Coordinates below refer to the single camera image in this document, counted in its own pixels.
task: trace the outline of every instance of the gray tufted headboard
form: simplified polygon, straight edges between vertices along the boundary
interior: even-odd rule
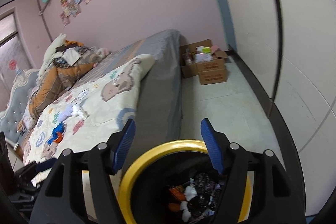
[[[36,86],[38,69],[23,70],[14,80],[8,107],[0,120],[0,130],[6,141],[14,148],[21,143],[24,136],[17,132],[17,124],[22,119],[28,103],[28,91]]]

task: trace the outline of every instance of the tiled floor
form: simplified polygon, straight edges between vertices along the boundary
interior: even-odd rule
[[[181,139],[202,140],[201,120],[208,118],[230,142],[258,153],[271,149],[283,164],[273,128],[232,58],[227,60],[226,69],[225,83],[201,85],[198,76],[183,79]]]

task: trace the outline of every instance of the trash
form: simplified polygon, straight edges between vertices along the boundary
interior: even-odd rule
[[[178,201],[185,201],[185,196],[183,193],[181,193],[179,190],[177,190],[175,187],[171,187],[169,189],[171,194],[173,195],[174,198],[176,198]]]
[[[181,210],[181,211],[183,211],[183,210],[187,210],[187,209],[188,209],[187,204],[188,204],[188,202],[186,202],[186,201],[182,201],[182,202],[181,202],[181,206],[180,206],[180,210]]]
[[[210,218],[215,214],[226,177],[220,176],[216,170],[207,173],[198,173],[189,182],[185,189],[182,186],[170,187],[169,191],[179,201],[179,210],[183,211],[182,220],[189,224],[195,224],[204,218]],[[169,203],[168,207],[173,212],[178,212],[175,203]]]
[[[184,222],[188,222],[190,217],[191,217],[191,213],[188,211],[188,209],[184,210],[182,214],[182,220]]]
[[[180,205],[178,203],[169,203],[168,208],[169,210],[175,213],[181,211]]]
[[[194,188],[193,185],[189,185],[185,188],[184,196],[185,196],[187,201],[189,201],[192,198],[197,196],[197,191],[196,191],[196,189]]]

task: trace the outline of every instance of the white wall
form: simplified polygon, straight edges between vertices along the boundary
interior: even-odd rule
[[[228,0],[238,54],[271,96],[277,59],[273,0]],[[280,0],[283,65],[276,97],[299,152],[306,215],[336,186],[336,0]]]
[[[336,108],[330,111],[336,96],[336,0],[280,1],[284,48],[276,105],[299,151],[306,215],[312,215],[336,186]]]
[[[272,96],[277,65],[278,24],[274,0],[228,0],[238,54]]]

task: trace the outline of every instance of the quilt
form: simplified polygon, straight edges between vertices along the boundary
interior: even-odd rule
[[[124,127],[128,118],[135,118],[141,79],[154,62],[152,55],[138,55],[101,78],[69,90],[48,105],[25,146],[24,164],[57,158],[66,148],[81,152],[106,142],[112,133]],[[81,109],[83,113],[70,115],[70,108]],[[62,140],[50,141],[53,129],[61,121]],[[45,179],[49,171],[37,175],[33,184]]]

